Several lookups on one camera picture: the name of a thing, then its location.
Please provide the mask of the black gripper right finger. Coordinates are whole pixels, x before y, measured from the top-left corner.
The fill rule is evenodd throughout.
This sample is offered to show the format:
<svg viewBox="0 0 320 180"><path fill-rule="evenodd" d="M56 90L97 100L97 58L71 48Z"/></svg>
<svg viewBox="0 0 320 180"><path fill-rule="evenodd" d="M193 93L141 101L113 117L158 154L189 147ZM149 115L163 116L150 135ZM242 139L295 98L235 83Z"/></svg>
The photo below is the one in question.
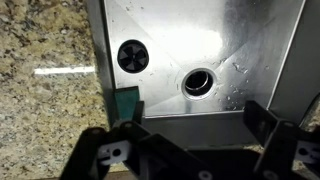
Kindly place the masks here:
<svg viewBox="0 0 320 180"><path fill-rule="evenodd" d="M280 119L256 101L247 101L243 122L263 152L254 167L254 174L262 180L307 180L295 173L295 160L316 177L320 176L320 133L301 129L296 123Z"/></svg>

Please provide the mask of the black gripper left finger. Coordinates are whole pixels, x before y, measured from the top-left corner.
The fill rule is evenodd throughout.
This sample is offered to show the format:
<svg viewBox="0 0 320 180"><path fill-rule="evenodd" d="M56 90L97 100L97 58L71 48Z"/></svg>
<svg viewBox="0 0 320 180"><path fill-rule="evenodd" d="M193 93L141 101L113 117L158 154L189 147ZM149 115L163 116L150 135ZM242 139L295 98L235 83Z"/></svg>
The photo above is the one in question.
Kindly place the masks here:
<svg viewBox="0 0 320 180"><path fill-rule="evenodd" d="M132 119L119 121L110 131L84 130L67 161L60 180L103 180L113 164L124 163L138 180L170 180L172 169L142 140L149 136L141 126L144 102L134 106Z"/></svg>

